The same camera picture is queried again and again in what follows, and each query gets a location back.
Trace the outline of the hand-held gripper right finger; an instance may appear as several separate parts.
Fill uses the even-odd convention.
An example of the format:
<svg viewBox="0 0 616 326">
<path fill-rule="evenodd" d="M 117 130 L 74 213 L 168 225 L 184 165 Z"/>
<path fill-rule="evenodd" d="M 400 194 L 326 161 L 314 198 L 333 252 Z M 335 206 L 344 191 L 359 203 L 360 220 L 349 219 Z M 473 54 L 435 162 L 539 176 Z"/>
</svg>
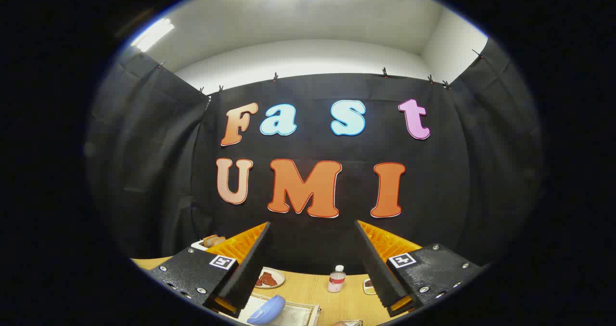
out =
<svg viewBox="0 0 616 326">
<path fill-rule="evenodd" d="M 433 304 L 484 271 L 440 243 L 421 247 L 363 221 L 355 229 L 361 264 L 391 317 Z"/>
</svg>

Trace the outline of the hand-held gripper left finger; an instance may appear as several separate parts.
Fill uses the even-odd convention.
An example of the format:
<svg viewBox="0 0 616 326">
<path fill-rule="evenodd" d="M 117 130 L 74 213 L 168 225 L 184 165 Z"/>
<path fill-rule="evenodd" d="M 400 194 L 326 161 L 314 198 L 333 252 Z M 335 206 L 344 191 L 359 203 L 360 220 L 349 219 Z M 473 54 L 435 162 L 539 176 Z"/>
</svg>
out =
<svg viewBox="0 0 616 326">
<path fill-rule="evenodd" d="M 183 300 L 238 317 L 265 265 L 270 222 L 220 244 L 193 244 L 145 273 Z"/>
</svg>

